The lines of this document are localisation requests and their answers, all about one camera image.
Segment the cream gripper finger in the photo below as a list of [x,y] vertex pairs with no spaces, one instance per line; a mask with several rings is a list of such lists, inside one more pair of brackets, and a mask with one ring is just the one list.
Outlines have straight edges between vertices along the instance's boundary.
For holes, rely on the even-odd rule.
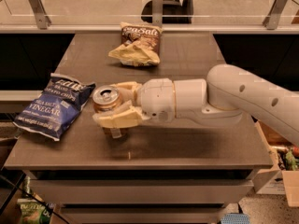
[[113,110],[93,114],[93,120],[102,128],[131,128],[144,120],[149,120],[140,106],[133,106],[132,101],[124,102]]
[[141,87],[142,85],[135,81],[111,84],[112,92],[110,93],[109,102],[112,105],[120,105],[126,102],[137,105],[137,92]]

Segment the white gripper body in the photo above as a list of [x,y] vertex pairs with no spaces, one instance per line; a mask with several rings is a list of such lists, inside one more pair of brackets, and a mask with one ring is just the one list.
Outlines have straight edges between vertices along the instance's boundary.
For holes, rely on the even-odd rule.
[[169,78],[151,79],[137,91],[137,105],[156,122],[175,118],[174,84]]

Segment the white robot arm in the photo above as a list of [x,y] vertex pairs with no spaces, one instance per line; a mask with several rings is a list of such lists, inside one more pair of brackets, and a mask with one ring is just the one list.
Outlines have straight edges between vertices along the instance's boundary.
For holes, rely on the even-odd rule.
[[205,79],[151,79],[144,84],[122,82],[93,92],[93,120],[111,131],[146,120],[190,119],[202,126],[235,124],[244,112],[299,144],[299,96],[230,64],[212,67]]

